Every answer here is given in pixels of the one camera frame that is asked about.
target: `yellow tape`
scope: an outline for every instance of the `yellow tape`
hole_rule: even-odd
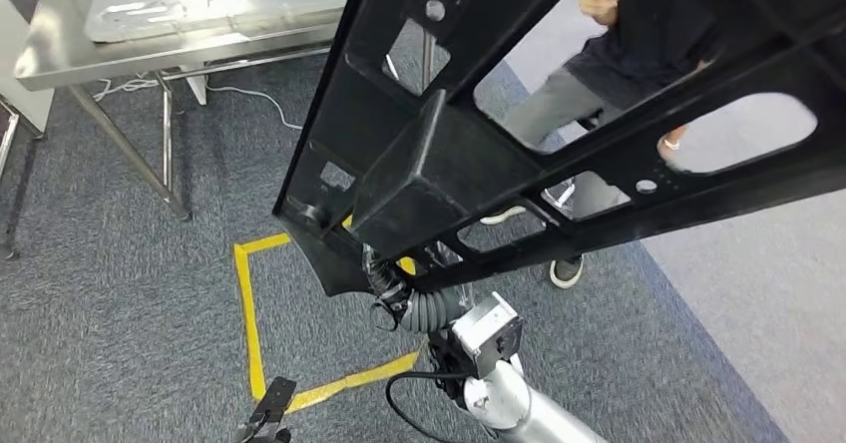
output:
[[[253,253],[254,251],[267,250],[275,246],[285,245],[288,242],[290,242],[290,236],[287,233],[280,233],[279,235],[266,236],[265,238],[244,243],[240,247],[247,253]]]
[[[349,227],[351,224],[352,216],[347,218],[343,223],[346,227]],[[252,299],[252,287],[249,280],[248,256],[250,253],[285,245],[289,242],[290,237],[288,234],[280,233],[248,243],[236,243],[233,246],[235,269],[237,270],[241,301],[243,303],[243,321],[246,330],[246,356],[249,368],[249,389],[252,397],[256,400],[260,400],[264,396],[266,386],[264,382],[264,368],[261,362],[261,347],[258,340],[258,325],[255,320],[255,304]],[[405,271],[414,274],[414,260],[404,257],[400,260],[399,264]],[[355,388],[374,381],[384,380],[403,371],[408,371],[414,367],[418,354],[419,351],[413,351],[384,365],[359,373],[353,373],[326,385],[297,393],[287,412],[292,413],[315,405],[347,388]]]
[[[247,251],[237,243],[234,246],[235,268],[243,303],[243,323],[246,330],[246,358],[249,367],[249,389],[256,400],[264,396],[264,368],[261,364],[261,347],[258,344],[258,325],[255,323],[255,304],[252,302],[252,288],[249,284],[249,260]]]
[[[297,393],[293,397],[293,401],[291,402],[287,413],[293,413],[294,411],[308,408],[311,405],[316,405],[321,401],[328,400],[332,396],[335,396],[347,388],[363,386],[373,383],[374,381],[390,378],[396,374],[402,373],[403,371],[408,371],[412,369],[414,367],[414,363],[417,362],[417,355],[417,351],[412,351],[407,355],[401,356],[393,361],[385,363],[384,365],[377,366],[376,368],[371,368],[359,373],[353,373],[329,384]]]

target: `rectangular cutout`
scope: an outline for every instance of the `rectangular cutout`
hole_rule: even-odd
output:
[[[571,221],[583,221],[632,201],[628,194],[592,171],[544,189],[541,198]]]
[[[320,179],[328,186],[335,187],[341,191],[346,191],[355,182],[354,177],[332,162],[326,162],[326,165],[323,166],[323,170],[320,172]]]
[[[424,57],[426,39],[431,40],[431,59]],[[449,52],[434,42],[434,37],[427,35],[412,19],[406,19],[382,64],[382,72],[415,96],[419,96],[446,67],[449,60]],[[428,82],[424,84],[423,66],[427,61],[431,63],[431,73]]]
[[[546,228],[544,221],[522,207],[509,207],[458,231],[458,240],[480,252],[506,246]]]

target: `hand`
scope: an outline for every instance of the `hand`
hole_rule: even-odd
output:
[[[619,2],[620,0],[579,0],[579,9],[598,23],[611,26],[617,21]]]

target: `white cable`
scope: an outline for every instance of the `white cable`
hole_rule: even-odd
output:
[[[112,80],[111,79],[98,79],[100,82],[106,83],[106,87],[104,87],[102,91],[98,92],[97,94],[95,94],[92,97],[94,97],[94,100],[96,102],[100,102],[101,100],[103,100],[109,94],[114,94],[116,92],[121,92],[121,91],[135,92],[135,91],[138,91],[140,89],[148,89],[148,88],[151,88],[151,87],[159,87],[158,81],[151,80],[151,79],[144,79],[144,74],[145,73],[136,74],[138,79],[129,80],[129,81],[121,84],[120,86],[118,86],[116,88],[112,88]],[[268,94],[265,94],[264,92],[246,91],[244,89],[239,89],[237,87],[210,87],[208,78],[206,78],[206,89],[209,89],[210,91],[214,91],[214,92],[233,91],[233,92],[238,92],[238,93],[241,93],[241,94],[247,94],[248,96],[264,97],[265,99],[268,99],[269,101],[271,101],[273,103],[273,105],[276,107],[276,109],[279,111],[279,118],[282,119],[282,124],[284,126],[289,127],[291,129],[298,130],[298,131],[302,130],[301,126],[296,126],[296,125],[290,123],[285,118],[285,113],[282,111],[282,108],[281,108],[281,106],[279,106],[279,103],[276,102],[276,100],[273,99]]]
[[[302,130],[302,127],[301,127],[301,126],[296,126],[296,125],[294,125],[294,124],[291,124],[288,120],[286,120],[286,119],[285,119],[285,113],[282,111],[282,108],[279,106],[279,103],[278,103],[278,102],[276,102],[276,100],[275,100],[275,99],[273,99],[273,98],[272,98],[271,96],[269,96],[268,94],[265,94],[264,92],[259,92],[259,91],[246,91],[246,90],[244,90],[244,89],[239,89],[239,88],[237,88],[237,87],[209,87],[208,82],[206,83],[206,89],[209,89],[210,91],[215,91],[215,92],[219,92],[219,91],[233,91],[233,92],[238,92],[238,93],[240,93],[240,94],[247,94],[248,96],[259,96],[259,97],[264,97],[265,99],[268,99],[269,101],[271,101],[271,102],[273,103],[273,105],[274,105],[274,106],[276,106],[276,109],[279,111],[279,117],[282,119],[282,124],[283,124],[284,126],[286,126],[286,127],[290,127],[290,128],[292,128],[292,129],[296,129],[296,130],[298,130],[298,131],[301,131],[301,130]]]
[[[114,94],[116,92],[135,92],[139,89],[147,89],[159,86],[159,83],[155,80],[142,79],[144,77],[144,74],[136,74],[136,76],[138,76],[139,79],[131,79],[116,88],[112,88],[112,79],[98,79],[100,82],[106,83],[106,87],[104,87],[102,91],[98,92],[92,97],[96,102],[100,102],[109,94]]]

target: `black shoe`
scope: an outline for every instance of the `black shoe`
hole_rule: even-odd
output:
[[[584,266],[585,261],[581,256],[574,262],[553,260],[550,263],[550,279],[558,288],[570,288],[579,281]]]

